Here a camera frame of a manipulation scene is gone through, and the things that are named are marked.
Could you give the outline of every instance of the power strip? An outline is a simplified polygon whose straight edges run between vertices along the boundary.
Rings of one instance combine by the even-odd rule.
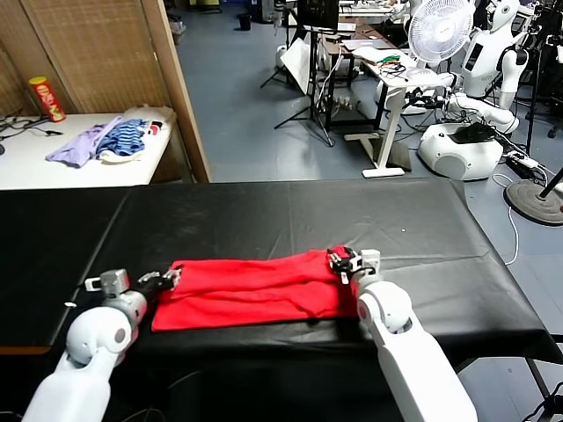
[[[513,161],[516,161],[517,163],[523,165],[524,167],[528,167],[529,169],[536,169],[538,165],[538,162],[536,160],[533,160],[528,156],[525,156],[522,152],[517,151],[510,151],[507,154],[507,159],[512,159]]]
[[[511,156],[507,157],[507,166],[521,179],[528,180],[534,179],[536,177],[531,168],[529,168],[527,165],[522,164],[519,160],[515,160]]]

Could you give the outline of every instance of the trash can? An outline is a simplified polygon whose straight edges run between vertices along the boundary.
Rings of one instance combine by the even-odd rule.
[[[241,13],[238,15],[241,31],[250,31],[250,13]]]

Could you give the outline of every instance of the red cloth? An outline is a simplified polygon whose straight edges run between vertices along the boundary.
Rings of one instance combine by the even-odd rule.
[[[350,287],[328,263],[326,251],[268,261],[176,261],[180,282],[160,297],[152,330],[356,317]]]

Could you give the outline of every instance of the table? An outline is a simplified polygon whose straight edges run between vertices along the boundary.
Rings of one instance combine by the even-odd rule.
[[[0,192],[0,354],[46,353],[128,194],[125,188]]]
[[[411,295],[453,365],[484,356],[563,361],[461,186],[389,179],[0,192],[11,204],[0,208],[10,221],[0,310],[13,322],[0,352],[47,350],[61,327],[99,304],[80,281],[107,269],[139,277],[179,258],[267,259],[346,244],[382,252],[384,277]],[[44,217],[34,218],[39,208]],[[356,320],[340,319],[152,333],[149,317],[128,355],[159,363],[373,360],[365,336]]]
[[[375,247],[384,277],[411,295],[452,364],[484,356],[561,361],[472,218],[461,186],[445,179],[138,186],[128,189],[86,272],[124,267],[138,277],[179,258],[267,259],[336,244]],[[79,294],[69,319],[94,305],[94,297]],[[374,359],[355,320],[159,333],[148,322],[132,359]]]
[[[178,142],[173,120],[163,125],[159,135],[145,142],[145,150],[138,161],[108,165],[90,160],[75,169],[62,163],[53,163],[45,156],[59,149],[86,129],[109,122],[119,114],[73,114],[59,123],[39,125],[44,130],[56,130],[64,135],[44,136],[36,130],[2,141],[5,153],[0,156],[0,190],[49,189],[71,187],[147,185],[165,152],[168,142]],[[10,135],[11,129],[2,132]]]
[[[378,40],[385,41],[388,45],[388,48],[395,48],[381,33],[376,31],[372,26],[365,25],[362,23],[360,19],[354,19],[356,22],[356,30],[354,35],[352,36],[353,40],[370,40],[370,37],[376,37]],[[332,69],[340,55],[345,59],[350,60],[349,68],[348,68],[348,76],[347,76],[347,86],[350,87],[352,84],[352,76],[354,72],[354,62],[355,57],[353,52],[349,51],[346,47],[341,44],[336,44],[334,42],[329,41],[325,35],[323,35],[321,39],[323,48],[328,53],[329,57],[331,58],[331,65],[330,69]],[[366,125],[370,124],[374,126],[374,129],[377,130],[381,123],[381,118],[383,116],[383,108],[381,111],[377,110],[378,113],[375,119],[365,119],[361,120],[333,120],[333,106],[334,106],[334,84],[336,81],[335,72],[330,75],[328,80],[328,92],[326,95],[326,115],[325,115],[325,128],[326,131],[330,131],[331,127],[342,127],[342,126],[359,126],[359,125]]]
[[[366,150],[370,161],[375,166],[375,169],[367,169],[362,171],[362,175],[365,178],[401,176],[405,174],[403,169],[388,168],[387,160],[389,159],[391,146],[395,138],[395,132],[397,131],[398,120],[400,119],[401,113],[403,111],[406,89],[410,87],[415,88],[420,86],[433,88],[436,86],[445,86],[446,83],[433,70],[418,68],[417,62],[415,62],[401,50],[384,50],[384,53],[381,54],[374,49],[373,52],[373,57],[369,57],[367,61],[364,61],[364,63],[366,64],[369,71],[384,83],[384,88],[382,89],[382,93],[379,99],[379,105],[377,108],[377,115],[380,116],[383,112],[385,100],[388,98],[387,105],[390,108],[390,116],[387,123],[387,128],[385,130],[383,144],[381,150],[379,151],[377,159],[375,159],[377,153],[374,151],[374,148],[371,145],[370,141],[367,139],[362,140],[362,146]],[[401,64],[406,67],[405,71],[397,76],[390,76],[385,74],[380,66],[374,64],[385,55],[399,55]]]

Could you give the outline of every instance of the purple cloth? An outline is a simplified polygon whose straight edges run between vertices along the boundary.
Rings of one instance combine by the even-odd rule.
[[[102,138],[123,120],[116,117],[106,125],[96,125],[86,130],[72,141],[45,157],[47,161],[58,161],[79,169],[88,160],[96,156],[96,150]]]

